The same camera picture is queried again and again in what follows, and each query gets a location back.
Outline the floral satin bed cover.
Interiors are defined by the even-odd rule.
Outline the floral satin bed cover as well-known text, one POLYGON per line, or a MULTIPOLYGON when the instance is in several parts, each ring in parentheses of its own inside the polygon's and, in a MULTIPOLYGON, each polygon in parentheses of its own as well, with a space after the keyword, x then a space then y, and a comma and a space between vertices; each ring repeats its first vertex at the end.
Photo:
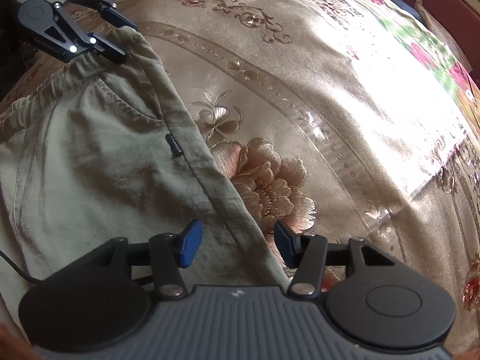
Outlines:
MULTIPOLYGON (((363 237, 450 293, 450 351, 479 347, 479 89, 447 46, 389 0, 116 3, 287 284, 276 221, 363 237)), ((40 54, 1 116, 67 64, 40 54)))

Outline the olive green pants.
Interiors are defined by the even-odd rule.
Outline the olive green pants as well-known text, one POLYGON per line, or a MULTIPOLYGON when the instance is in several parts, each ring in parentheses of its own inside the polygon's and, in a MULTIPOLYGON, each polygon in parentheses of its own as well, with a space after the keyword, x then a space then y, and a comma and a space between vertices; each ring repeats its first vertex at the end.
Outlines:
POLYGON ((1 250, 47 276, 115 236, 144 242, 201 219, 185 280, 288 280, 215 161, 161 59, 131 28, 122 64, 82 55, 1 114, 1 250))

